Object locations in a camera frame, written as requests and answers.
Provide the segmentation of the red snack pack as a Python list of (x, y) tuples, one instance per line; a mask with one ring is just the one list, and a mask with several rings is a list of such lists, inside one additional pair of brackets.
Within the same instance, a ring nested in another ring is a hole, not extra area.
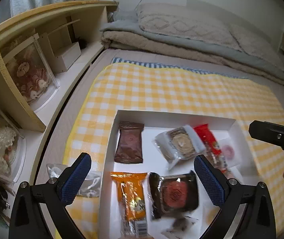
[(199, 125), (193, 128), (206, 147), (206, 158), (214, 168), (218, 168), (227, 178), (233, 177), (229, 170), (226, 158), (220, 149), (219, 143), (209, 129), (208, 124)]

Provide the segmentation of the pink candy clear pack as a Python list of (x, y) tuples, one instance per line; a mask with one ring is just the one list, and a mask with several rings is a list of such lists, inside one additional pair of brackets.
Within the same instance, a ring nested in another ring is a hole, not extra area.
[(224, 138), (218, 141), (220, 150), (224, 155), (229, 167), (239, 166), (241, 158), (238, 150), (235, 148), (233, 141), (230, 138)]

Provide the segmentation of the black red round cake pack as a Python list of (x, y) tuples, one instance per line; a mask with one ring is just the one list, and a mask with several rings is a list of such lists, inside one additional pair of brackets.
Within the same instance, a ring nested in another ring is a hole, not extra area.
[(151, 172), (148, 183), (154, 219), (192, 212), (199, 206), (198, 184), (194, 171), (169, 176)]

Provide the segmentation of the clear brown cookie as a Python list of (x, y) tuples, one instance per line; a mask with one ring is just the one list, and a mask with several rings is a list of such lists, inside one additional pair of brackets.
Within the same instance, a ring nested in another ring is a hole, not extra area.
[(166, 159), (168, 170), (171, 170), (180, 161), (186, 161), (206, 153), (206, 146), (190, 125), (162, 132), (154, 138), (153, 143)]

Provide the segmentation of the orange snack bar pack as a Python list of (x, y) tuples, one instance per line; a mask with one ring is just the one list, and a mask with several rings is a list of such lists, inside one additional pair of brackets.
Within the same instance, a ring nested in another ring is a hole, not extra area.
[(117, 198), (121, 215), (122, 238), (147, 238), (147, 215), (143, 181), (147, 173), (112, 172), (117, 186)]

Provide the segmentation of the brown chocolate snack pack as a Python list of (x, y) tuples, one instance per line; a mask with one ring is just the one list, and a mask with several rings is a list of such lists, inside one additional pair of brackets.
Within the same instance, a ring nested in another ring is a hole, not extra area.
[(142, 136), (143, 123), (119, 122), (120, 137), (114, 161), (121, 164), (142, 164)]

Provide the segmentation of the crumpled clear plastic wrapper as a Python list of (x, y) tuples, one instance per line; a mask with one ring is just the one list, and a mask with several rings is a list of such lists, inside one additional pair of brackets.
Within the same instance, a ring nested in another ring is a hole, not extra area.
[[(59, 178), (62, 172), (68, 168), (67, 165), (63, 164), (47, 164), (46, 167), (49, 178)], [(71, 182), (75, 183), (76, 188), (79, 189), (77, 196), (87, 198), (100, 197), (101, 180), (101, 171), (90, 170), (85, 178), (83, 175), (80, 175), (79, 177), (73, 175), (69, 178), (67, 185), (71, 185)]]

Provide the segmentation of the white doll in dome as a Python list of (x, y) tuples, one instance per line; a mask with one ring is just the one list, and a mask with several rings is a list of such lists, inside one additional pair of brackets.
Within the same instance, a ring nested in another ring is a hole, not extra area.
[(26, 158), (27, 140), (0, 109), (0, 181), (17, 183)]

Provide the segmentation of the right beige pillow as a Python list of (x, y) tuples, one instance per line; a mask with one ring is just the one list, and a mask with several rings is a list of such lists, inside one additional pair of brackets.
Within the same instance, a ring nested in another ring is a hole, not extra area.
[(264, 38), (236, 24), (230, 24), (230, 32), (247, 54), (258, 57), (284, 72), (284, 65), (278, 53)]

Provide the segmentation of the beige pillow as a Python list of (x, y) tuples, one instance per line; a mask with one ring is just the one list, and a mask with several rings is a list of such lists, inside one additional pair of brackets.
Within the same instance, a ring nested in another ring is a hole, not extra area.
[(230, 32), (247, 54), (258, 57), (284, 72), (284, 65), (278, 53), (264, 38), (236, 24), (230, 24)]
[(144, 31), (241, 51), (227, 25), (203, 12), (167, 3), (144, 3), (137, 7), (137, 16)]

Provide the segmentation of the doll in clear case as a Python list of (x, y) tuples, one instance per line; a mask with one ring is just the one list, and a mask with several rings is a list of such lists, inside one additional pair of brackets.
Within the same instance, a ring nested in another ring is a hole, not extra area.
[(39, 44), (39, 35), (19, 36), (2, 49), (4, 63), (17, 89), (35, 112), (42, 109), (60, 87)]

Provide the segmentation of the small wooden drawer box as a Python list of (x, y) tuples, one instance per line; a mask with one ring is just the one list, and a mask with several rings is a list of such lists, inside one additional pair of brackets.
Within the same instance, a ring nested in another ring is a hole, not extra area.
[(81, 55), (79, 43), (70, 34), (74, 31), (73, 24), (79, 21), (70, 16), (58, 17), (38, 28), (40, 47), (54, 74), (68, 71)]

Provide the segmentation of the wooden bedside shelf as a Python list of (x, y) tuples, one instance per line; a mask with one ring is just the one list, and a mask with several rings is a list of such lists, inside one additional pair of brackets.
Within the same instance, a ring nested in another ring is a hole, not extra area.
[(0, 24), (0, 214), (21, 182), (61, 163), (86, 92), (99, 73), (101, 28), (117, 9), (104, 0), (45, 5)]

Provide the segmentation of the left beige pillow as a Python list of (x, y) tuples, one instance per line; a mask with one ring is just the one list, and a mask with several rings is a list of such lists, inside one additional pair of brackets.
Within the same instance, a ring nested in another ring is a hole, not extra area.
[(167, 3), (144, 3), (137, 7), (137, 16), (144, 31), (241, 51), (227, 25), (203, 12)]

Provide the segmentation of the grey blue duvet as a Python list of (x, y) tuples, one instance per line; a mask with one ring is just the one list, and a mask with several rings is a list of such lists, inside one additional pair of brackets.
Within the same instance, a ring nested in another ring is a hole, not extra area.
[(201, 52), (211, 53), (213, 55), (223, 56), (227, 59), (232, 59), (236, 62), (252, 66), (254, 68), (257, 68), (258, 70), (263, 70), (276, 77), (284, 77), (284, 72), (280, 69), (258, 57), (248, 55), (247, 53), (242, 51), (230, 49), (221, 45), (205, 43), (198, 40), (166, 36), (144, 31), (139, 27), (136, 15), (128, 16), (122, 14), (120, 15), (120, 18), (118, 20), (115, 20), (111, 23), (106, 23), (100, 29), (102, 33), (111, 30), (128, 31), (138, 35), (142, 35), (154, 41), (171, 44), (186, 49), (193, 49)]

